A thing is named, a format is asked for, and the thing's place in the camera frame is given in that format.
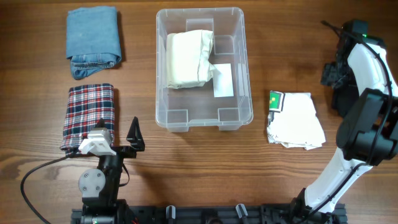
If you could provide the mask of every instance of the blue denim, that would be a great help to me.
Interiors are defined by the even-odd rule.
[[[76,80],[122,60],[115,7],[81,7],[68,12],[67,59]]]

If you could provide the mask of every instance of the folded plaid fabric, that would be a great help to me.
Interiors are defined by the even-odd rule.
[[[104,119],[105,128],[114,139],[114,104],[111,84],[70,88],[61,150],[69,153],[73,148],[79,147],[101,118]]]

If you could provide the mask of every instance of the storage box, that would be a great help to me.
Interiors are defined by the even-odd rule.
[[[202,87],[167,88],[166,40],[171,33],[214,32],[209,61],[230,63],[234,96],[214,97],[213,79]],[[253,119],[243,11],[236,7],[162,9],[156,15],[156,123],[172,132],[192,126],[237,130]]]

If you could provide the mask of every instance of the table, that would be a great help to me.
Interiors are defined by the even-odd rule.
[[[321,86],[324,63],[338,41],[319,22],[369,21],[382,37],[392,73],[398,73],[398,2],[394,1],[149,1],[115,2],[123,62],[80,81],[65,59],[67,12],[106,3],[0,5],[0,223],[40,223],[23,201],[19,184],[31,168],[62,157],[59,145],[68,89],[111,83],[116,92],[116,144],[134,116],[146,151],[127,159],[129,185],[119,198],[129,205],[259,205],[289,203],[311,184],[335,152],[341,118],[330,108],[332,90]],[[217,127],[170,133],[155,123],[155,15],[163,8],[240,7],[246,21],[254,119],[239,131]],[[269,91],[309,91],[326,135],[321,149],[285,149],[266,139]],[[25,185],[36,209],[52,223],[69,223],[81,208],[77,182],[97,158],[71,159],[32,174]],[[398,160],[384,161],[342,197],[349,222],[395,223]]]

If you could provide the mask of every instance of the folded white cloth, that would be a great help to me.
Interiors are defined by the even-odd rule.
[[[326,141],[311,93],[271,91],[267,133],[269,143],[307,150],[322,147]]]
[[[167,36],[167,87],[203,86],[213,78],[214,66],[209,62],[213,48],[213,31],[193,30]]]

